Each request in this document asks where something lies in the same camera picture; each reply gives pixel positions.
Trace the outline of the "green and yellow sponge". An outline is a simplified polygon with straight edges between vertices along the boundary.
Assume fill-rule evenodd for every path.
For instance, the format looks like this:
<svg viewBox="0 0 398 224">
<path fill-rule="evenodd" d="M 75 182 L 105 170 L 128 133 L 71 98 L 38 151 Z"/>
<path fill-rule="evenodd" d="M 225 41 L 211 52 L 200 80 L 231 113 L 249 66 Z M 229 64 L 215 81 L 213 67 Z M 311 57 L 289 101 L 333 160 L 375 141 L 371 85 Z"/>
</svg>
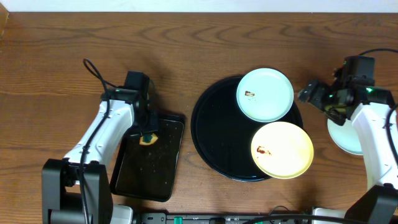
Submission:
<svg viewBox="0 0 398 224">
<path fill-rule="evenodd" d="M 145 134 L 140 137 L 139 144 L 141 146 L 150 146 L 153 145 L 158 140 L 158 136 L 155 133 Z"/>
</svg>

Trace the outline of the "light green plate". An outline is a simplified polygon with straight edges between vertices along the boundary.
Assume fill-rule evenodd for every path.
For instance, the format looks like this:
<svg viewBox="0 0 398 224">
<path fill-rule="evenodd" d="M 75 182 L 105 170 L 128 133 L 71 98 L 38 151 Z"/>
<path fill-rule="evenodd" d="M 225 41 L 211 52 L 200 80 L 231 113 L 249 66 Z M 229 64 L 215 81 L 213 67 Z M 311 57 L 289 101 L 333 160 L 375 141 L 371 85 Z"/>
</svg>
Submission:
<svg viewBox="0 0 398 224">
<path fill-rule="evenodd" d="M 350 154 L 363 155 L 358 134 L 350 120 L 347 119 L 344 125 L 339 126 L 328 119 L 327 128 L 332 140 L 338 147 Z"/>
</svg>

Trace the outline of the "black rectangular tray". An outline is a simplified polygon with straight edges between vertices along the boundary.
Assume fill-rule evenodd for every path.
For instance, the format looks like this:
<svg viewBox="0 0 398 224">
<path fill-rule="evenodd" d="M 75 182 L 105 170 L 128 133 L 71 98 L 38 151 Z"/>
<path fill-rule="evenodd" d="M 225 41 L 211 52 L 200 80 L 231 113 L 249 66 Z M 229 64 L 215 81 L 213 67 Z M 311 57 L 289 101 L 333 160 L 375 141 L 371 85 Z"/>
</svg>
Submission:
<svg viewBox="0 0 398 224">
<path fill-rule="evenodd" d="M 160 114 L 155 143 L 144 146 L 138 138 L 123 137 L 110 181 L 111 192 L 166 202 L 174 186 L 184 127 L 182 116 Z"/>
</svg>

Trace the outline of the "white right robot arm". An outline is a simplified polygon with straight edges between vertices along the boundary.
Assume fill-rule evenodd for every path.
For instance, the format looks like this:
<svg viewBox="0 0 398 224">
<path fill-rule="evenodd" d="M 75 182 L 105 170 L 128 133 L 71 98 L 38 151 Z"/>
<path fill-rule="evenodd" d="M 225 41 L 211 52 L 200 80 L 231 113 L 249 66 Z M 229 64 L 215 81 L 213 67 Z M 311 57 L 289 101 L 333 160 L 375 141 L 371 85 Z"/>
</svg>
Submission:
<svg viewBox="0 0 398 224">
<path fill-rule="evenodd" d="M 312 80 L 298 98 L 323 112 L 334 123 L 350 120 L 358 135 L 366 167 L 368 191 L 344 218 L 324 217 L 340 223 L 389 223 L 397 208 L 397 122 L 389 90 L 369 85 L 328 86 Z"/>
</svg>

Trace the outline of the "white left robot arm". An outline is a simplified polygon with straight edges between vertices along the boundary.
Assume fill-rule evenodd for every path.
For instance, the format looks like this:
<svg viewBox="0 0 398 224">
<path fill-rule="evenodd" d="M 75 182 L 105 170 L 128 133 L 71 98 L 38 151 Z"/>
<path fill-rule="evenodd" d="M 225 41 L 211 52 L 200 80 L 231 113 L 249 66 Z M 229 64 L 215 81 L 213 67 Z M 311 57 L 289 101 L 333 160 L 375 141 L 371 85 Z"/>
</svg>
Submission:
<svg viewBox="0 0 398 224">
<path fill-rule="evenodd" d="M 42 168 L 43 223 L 132 223 L 134 210 L 115 204 L 107 167 L 122 138 L 148 133 L 154 112 L 145 90 L 112 88 L 86 133 L 63 159 Z"/>
</svg>

